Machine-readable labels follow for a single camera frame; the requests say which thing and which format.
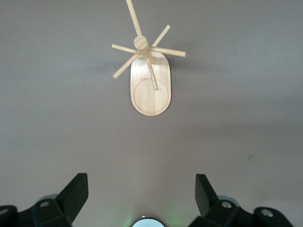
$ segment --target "silver bolt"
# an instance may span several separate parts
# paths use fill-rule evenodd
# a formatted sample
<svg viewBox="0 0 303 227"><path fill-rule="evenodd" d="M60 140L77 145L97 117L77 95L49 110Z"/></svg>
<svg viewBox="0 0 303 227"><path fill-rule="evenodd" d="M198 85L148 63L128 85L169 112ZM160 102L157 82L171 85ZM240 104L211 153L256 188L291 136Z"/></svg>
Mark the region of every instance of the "silver bolt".
<svg viewBox="0 0 303 227"><path fill-rule="evenodd" d="M40 207L47 207L48 205L49 205L49 202L45 201L45 202L40 204Z"/></svg>
<svg viewBox="0 0 303 227"><path fill-rule="evenodd" d="M222 206L224 207L224 208L232 208L232 205L229 203L229 202L227 202L227 201L224 201L224 202L222 202L221 203L222 204Z"/></svg>
<svg viewBox="0 0 303 227"><path fill-rule="evenodd" d="M8 209L0 210L0 215L5 214L5 213L7 213L7 212L8 212Z"/></svg>
<svg viewBox="0 0 303 227"><path fill-rule="evenodd" d="M270 218L274 216L274 214L273 214L270 210L267 210L267 209L261 210L261 213L262 213L264 216L270 217Z"/></svg>

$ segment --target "oval wooden base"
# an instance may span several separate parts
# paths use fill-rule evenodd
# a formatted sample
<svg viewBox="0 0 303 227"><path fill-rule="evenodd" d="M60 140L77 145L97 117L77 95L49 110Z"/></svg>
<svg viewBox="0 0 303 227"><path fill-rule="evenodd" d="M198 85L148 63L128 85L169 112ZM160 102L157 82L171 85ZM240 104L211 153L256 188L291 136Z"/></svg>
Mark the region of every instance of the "oval wooden base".
<svg viewBox="0 0 303 227"><path fill-rule="evenodd" d="M131 99L135 109L146 115L155 116L164 112L170 103L169 63L161 53L152 52L153 71L159 89L155 90L146 60L139 56L131 68Z"/></svg>

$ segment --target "gray surface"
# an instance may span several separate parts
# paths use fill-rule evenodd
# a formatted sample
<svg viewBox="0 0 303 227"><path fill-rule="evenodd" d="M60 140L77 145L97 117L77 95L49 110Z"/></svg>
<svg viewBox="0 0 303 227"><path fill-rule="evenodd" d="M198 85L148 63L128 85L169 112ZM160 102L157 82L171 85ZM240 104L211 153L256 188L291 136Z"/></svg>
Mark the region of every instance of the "gray surface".
<svg viewBox="0 0 303 227"><path fill-rule="evenodd" d="M167 56L172 100L131 104L135 30L124 0L0 1L0 204L19 210L78 173L89 199L75 227L129 227L142 215L185 227L195 174L249 212L303 222L303 1L134 0Z"/></svg>

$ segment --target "black mechanical part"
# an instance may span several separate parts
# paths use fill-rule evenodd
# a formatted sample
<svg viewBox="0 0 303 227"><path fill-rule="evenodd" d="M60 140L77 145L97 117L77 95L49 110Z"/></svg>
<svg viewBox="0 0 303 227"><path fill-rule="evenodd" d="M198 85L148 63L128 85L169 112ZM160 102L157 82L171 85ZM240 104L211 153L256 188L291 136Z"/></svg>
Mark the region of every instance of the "black mechanical part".
<svg viewBox="0 0 303 227"><path fill-rule="evenodd" d="M88 196L87 174L77 174L55 199L20 213L15 206L0 206L0 227L71 227Z"/></svg>
<svg viewBox="0 0 303 227"><path fill-rule="evenodd" d="M196 175L196 203L201 216L189 227L293 227L278 210L256 208L253 214L231 201L220 200L206 175Z"/></svg>

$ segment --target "wooden stand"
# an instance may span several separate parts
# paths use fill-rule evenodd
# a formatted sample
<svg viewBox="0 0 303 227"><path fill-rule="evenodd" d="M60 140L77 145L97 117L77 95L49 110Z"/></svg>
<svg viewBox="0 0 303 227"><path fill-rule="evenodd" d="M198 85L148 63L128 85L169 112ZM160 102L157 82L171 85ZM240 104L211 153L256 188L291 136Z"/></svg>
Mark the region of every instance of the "wooden stand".
<svg viewBox="0 0 303 227"><path fill-rule="evenodd" d="M171 98L169 63L162 53L185 57L186 52L156 47L170 29L167 25L152 46L142 35L134 11L132 0L126 0L137 37L137 50L112 44L113 48L133 53L132 57L113 75L117 78L132 64L131 98L137 111L147 116L155 116L167 109Z"/></svg>

